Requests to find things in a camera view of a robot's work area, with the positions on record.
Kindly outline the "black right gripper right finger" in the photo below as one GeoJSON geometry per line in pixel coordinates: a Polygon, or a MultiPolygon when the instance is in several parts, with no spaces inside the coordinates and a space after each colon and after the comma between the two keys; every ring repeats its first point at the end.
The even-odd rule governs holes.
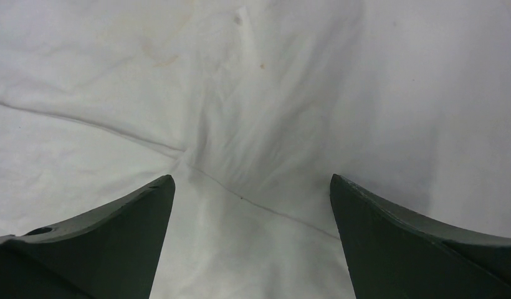
{"type": "Polygon", "coordinates": [[[337,174],[330,202],[357,298],[511,298],[511,238],[434,220],[337,174]]]}

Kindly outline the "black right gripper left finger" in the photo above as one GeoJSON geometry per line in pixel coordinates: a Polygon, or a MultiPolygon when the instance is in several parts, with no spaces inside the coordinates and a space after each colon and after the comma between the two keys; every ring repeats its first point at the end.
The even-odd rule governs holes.
{"type": "Polygon", "coordinates": [[[0,237],[0,298],[148,298],[174,179],[25,235],[0,237]]]}

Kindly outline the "white t shirt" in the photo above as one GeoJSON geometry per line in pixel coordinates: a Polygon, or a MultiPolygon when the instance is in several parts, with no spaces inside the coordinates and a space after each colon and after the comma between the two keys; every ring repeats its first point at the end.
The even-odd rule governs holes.
{"type": "Polygon", "coordinates": [[[0,236],[164,174],[152,298],[353,298],[334,174],[511,238],[511,1],[0,1],[0,236]]]}

